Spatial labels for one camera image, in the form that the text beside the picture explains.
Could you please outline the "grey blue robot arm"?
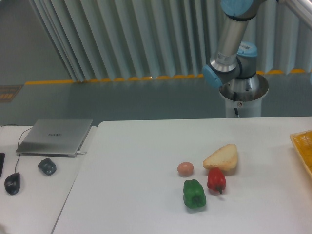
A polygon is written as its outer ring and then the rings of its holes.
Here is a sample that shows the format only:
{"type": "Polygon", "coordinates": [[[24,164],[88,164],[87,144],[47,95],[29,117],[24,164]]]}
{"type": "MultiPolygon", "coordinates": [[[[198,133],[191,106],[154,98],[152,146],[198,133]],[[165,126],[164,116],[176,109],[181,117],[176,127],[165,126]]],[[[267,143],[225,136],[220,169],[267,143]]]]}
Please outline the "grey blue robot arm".
{"type": "MultiPolygon", "coordinates": [[[[312,1],[311,0],[276,0],[278,4],[286,5],[305,26],[312,31],[312,1]]],[[[205,80],[215,88],[220,88],[233,79],[251,78],[256,74],[252,68],[251,75],[243,75],[247,71],[247,65],[255,63],[257,52],[241,52],[243,35],[246,31],[248,22],[252,20],[262,3],[266,0],[221,0],[221,8],[226,15],[223,31],[218,43],[216,52],[211,56],[209,65],[203,67],[205,80]]],[[[280,49],[278,61],[286,66],[286,73],[291,69],[290,64],[294,65],[295,44],[289,44],[286,49],[286,37],[280,41],[276,49],[280,49]]]]}

